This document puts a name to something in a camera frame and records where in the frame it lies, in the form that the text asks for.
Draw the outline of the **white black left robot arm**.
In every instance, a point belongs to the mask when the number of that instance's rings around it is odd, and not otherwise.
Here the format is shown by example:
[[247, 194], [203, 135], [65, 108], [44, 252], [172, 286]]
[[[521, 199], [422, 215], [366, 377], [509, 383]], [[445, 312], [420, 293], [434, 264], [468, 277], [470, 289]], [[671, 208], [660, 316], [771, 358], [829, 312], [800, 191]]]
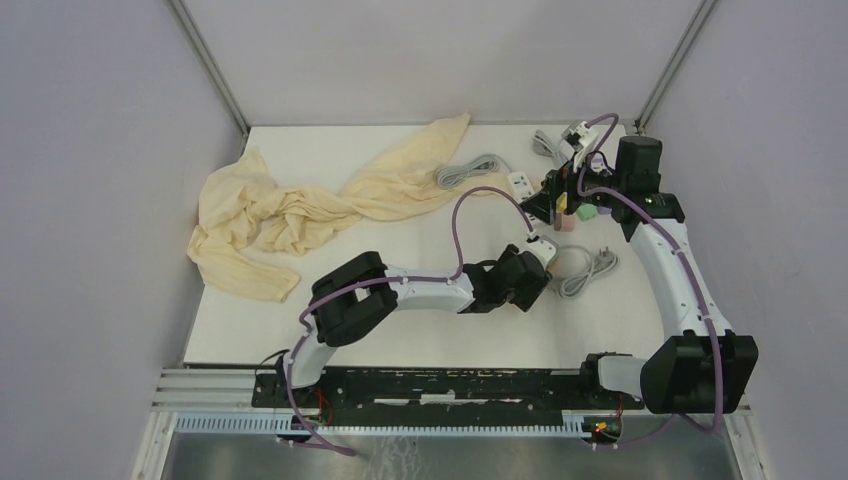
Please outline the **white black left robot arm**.
[[276, 392], [291, 406], [307, 404], [336, 350], [362, 340], [397, 311], [486, 314], [511, 304], [526, 312], [550, 284], [548, 266], [556, 254], [553, 243], [535, 237], [450, 274], [391, 266], [378, 252], [364, 252], [313, 283], [299, 317], [304, 332], [276, 362]]

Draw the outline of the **white power strip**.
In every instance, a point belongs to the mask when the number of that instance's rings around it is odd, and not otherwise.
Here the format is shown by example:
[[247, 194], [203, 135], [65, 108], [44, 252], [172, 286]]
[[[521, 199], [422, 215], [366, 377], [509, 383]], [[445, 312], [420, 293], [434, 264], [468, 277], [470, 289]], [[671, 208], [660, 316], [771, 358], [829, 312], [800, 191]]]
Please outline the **white power strip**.
[[521, 203], [536, 193], [533, 183], [524, 171], [514, 171], [507, 175], [507, 181], [512, 195]]

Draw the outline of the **yellow plug adapter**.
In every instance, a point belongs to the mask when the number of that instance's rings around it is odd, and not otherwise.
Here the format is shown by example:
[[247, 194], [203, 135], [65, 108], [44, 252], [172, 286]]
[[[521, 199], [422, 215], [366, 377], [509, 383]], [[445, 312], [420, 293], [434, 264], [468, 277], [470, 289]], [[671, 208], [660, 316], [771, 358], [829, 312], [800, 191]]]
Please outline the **yellow plug adapter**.
[[556, 201], [556, 211], [559, 214], [566, 215], [568, 211], [568, 194], [562, 193]]

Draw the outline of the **green plug adapter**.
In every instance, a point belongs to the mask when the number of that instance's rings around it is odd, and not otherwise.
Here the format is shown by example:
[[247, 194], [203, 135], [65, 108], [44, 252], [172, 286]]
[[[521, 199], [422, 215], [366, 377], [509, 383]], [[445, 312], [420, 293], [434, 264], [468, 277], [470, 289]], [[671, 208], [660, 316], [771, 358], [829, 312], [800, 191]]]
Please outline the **green plug adapter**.
[[598, 209], [592, 204], [583, 203], [575, 211], [575, 216], [581, 222], [587, 222], [598, 216]]

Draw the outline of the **pink plug adapter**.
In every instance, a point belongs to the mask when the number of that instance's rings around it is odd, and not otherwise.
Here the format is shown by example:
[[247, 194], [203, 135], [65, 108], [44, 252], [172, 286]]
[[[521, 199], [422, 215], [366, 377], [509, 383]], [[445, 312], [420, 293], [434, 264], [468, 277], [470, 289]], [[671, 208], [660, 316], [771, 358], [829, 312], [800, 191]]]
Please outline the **pink plug adapter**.
[[577, 223], [578, 218], [576, 215], [558, 212], [554, 222], [554, 229], [558, 232], [573, 232]]

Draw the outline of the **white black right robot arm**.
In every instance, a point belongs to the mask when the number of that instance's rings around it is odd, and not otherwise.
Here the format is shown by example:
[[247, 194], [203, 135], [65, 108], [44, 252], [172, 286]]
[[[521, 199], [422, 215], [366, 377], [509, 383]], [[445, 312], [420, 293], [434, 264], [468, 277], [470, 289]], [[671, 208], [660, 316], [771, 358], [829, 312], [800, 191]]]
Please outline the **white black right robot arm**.
[[602, 408], [617, 393], [658, 414], [713, 414], [737, 410], [759, 358], [750, 335], [738, 335], [715, 304], [693, 258], [685, 214], [675, 195], [660, 190], [660, 140], [625, 136], [612, 167], [594, 170], [603, 154], [586, 134], [568, 133], [547, 148], [563, 164], [548, 172], [522, 208], [550, 224], [556, 213], [582, 205], [610, 210], [647, 274], [665, 340], [647, 360], [599, 354], [595, 370], [577, 382], [580, 400]]

